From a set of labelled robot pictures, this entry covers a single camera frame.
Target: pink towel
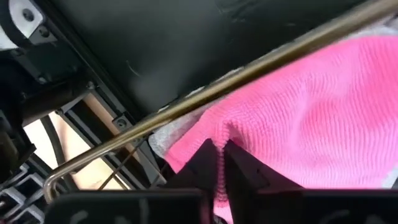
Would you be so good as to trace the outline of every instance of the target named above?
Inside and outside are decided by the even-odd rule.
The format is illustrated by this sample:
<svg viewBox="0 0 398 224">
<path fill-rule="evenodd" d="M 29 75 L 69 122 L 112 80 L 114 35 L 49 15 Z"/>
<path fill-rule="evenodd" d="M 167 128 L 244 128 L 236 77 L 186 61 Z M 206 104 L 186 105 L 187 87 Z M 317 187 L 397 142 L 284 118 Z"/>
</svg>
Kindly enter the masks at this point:
<svg viewBox="0 0 398 224">
<path fill-rule="evenodd" d="M 207 138 L 303 187 L 380 187 L 398 159 L 398 37 L 342 41 L 228 95 L 170 148 L 174 171 Z M 215 213 L 232 223 L 218 175 Z"/>
</svg>

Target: black seat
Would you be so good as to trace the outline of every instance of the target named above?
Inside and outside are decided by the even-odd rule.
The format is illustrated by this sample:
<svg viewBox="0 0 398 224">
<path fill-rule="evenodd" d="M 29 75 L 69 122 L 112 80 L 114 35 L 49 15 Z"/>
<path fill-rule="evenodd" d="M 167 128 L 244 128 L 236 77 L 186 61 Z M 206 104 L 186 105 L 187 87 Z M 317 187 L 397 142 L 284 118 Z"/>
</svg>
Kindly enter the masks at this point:
<svg viewBox="0 0 398 224">
<path fill-rule="evenodd" d="M 52 0 L 142 114 L 364 0 Z"/>
</svg>

